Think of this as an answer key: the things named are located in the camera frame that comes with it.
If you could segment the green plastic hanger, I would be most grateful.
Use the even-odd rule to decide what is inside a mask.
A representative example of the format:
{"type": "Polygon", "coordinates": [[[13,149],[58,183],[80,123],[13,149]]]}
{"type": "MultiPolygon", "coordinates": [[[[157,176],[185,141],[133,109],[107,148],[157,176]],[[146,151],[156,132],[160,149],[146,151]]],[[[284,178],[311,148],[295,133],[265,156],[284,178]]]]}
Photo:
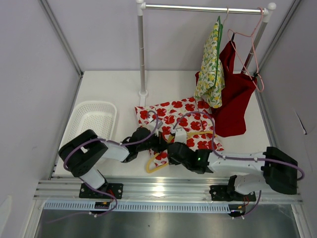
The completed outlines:
{"type": "Polygon", "coordinates": [[[222,34],[223,34],[223,27],[226,19],[223,21],[221,20],[220,15],[217,17],[217,20],[213,26],[213,30],[211,32],[210,40],[211,40],[211,63],[210,66],[211,72],[213,73],[213,80],[214,80],[214,87],[216,86],[217,82],[220,80],[220,69],[219,69],[219,62],[220,62],[220,45],[222,41],[222,34]]]}

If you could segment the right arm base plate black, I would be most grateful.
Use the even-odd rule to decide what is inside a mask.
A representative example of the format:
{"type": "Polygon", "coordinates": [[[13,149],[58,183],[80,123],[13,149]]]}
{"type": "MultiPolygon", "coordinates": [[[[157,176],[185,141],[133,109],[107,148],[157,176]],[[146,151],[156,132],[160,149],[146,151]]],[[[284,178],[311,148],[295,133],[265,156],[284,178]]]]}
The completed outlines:
{"type": "Polygon", "coordinates": [[[229,190],[227,185],[211,185],[209,193],[212,201],[256,201],[254,192],[243,195],[236,191],[229,190]]]}

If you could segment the lemon print skirt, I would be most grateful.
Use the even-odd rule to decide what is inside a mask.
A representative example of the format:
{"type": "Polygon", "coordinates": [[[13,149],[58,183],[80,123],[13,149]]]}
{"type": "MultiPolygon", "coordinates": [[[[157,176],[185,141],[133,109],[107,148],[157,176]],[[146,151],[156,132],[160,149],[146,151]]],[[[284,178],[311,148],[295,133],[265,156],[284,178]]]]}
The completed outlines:
{"type": "Polygon", "coordinates": [[[219,62],[220,80],[214,87],[213,73],[211,72],[211,32],[206,39],[203,49],[201,68],[198,73],[198,81],[194,91],[194,98],[204,98],[211,108],[217,109],[222,106],[222,90],[225,88],[224,70],[222,62],[219,62]]]}

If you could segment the yellow plastic hanger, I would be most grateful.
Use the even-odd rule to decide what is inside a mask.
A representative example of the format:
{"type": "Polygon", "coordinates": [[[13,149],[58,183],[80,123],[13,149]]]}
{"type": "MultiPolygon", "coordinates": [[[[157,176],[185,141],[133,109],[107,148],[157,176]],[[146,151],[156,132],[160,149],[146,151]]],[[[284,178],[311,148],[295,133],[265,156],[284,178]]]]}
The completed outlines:
{"type": "MultiPolygon", "coordinates": [[[[200,131],[187,133],[187,146],[191,149],[211,149],[212,145],[218,146],[217,142],[212,143],[212,131],[200,131]]],[[[154,173],[169,165],[167,158],[167,150],[162,152],[153,152],[153,156],[146,164],[146,172],[148,174],[154,173]]]]}

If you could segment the red flower print cloth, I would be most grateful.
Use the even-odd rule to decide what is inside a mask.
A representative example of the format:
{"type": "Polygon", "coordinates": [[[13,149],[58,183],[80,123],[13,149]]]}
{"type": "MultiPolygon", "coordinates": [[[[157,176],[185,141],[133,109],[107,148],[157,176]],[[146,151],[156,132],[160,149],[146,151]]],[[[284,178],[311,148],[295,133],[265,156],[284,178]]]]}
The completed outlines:
{"type": "Polygon", "coordinates": [[[197,113],[197,111],[211,113],[209,105],[204,100],[189,97],[153,106],[136,106],[135,113],[140,126],[147,126],[150,121],[156,118],[153,114],[150,114],[150,118],[147,117],[150,110],[155,111],[162,122],[162,126],[158,130],[162,133],[165,141],[174,141],[171,130],[177,123],[178,127],[183,128],[188,133],[186,145],[192,150],[211,149],[212,145],[217,151],[224,150],[218,138],[212,141],[213,126],[211,120],[206,115],[197,113]]]}

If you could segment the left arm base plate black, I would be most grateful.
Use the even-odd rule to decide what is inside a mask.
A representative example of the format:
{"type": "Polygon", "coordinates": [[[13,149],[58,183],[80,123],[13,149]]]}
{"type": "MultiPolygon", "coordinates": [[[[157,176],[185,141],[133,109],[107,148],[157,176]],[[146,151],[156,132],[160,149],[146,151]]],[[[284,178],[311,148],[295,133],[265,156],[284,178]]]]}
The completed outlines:
{"type": "MultiPolygon", "coordinates": [[[[102,185],[97,190],[106,192],[116,197],[117,199],[122,198],[123,194],[123,184],[122,183],[107,183],[106,185],[102,185]]],[[[81,188],[79,191],[79,198],[90,198],[90,199],[111,199],[108,195],[104,195],[98,192],[95,192],[88,188],[84,183],[81,184],[81,188]]]]}

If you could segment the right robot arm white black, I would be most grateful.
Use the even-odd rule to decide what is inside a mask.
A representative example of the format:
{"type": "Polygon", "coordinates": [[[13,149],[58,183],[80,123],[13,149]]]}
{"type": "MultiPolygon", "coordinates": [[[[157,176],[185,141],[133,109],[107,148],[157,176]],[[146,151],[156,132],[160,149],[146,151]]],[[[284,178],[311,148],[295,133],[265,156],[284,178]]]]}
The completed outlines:
{"type": "Polygon", "coordinates": [[[264,188],[286,195],[297,193],[298,163],[276,147],[249,154],[227,154],[224,151],[197,149],[175,142],[167,148],[168,161],[182,165],[197,174],[231,173],[227,196],[237,200],[264,188]]]}

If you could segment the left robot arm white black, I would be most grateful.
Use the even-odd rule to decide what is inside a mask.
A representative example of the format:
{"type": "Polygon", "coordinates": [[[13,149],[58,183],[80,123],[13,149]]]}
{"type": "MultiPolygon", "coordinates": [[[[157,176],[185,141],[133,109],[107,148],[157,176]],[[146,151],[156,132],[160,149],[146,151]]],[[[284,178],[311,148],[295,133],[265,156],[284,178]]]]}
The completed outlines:
{"type": "Polygon", "coordinates": [[[168,145],[161,132],[152,133],[145,127],[137,128],[121,143],[100,138],[93,130],[88,129],[63,145],[58,155],[63,160],[65,170],[86,183],[94,197],[103,198],[107,194],[107,181],[96,168],[100,159],[129,163],[142,151],[153,150],[160,153],[168,145]]]}

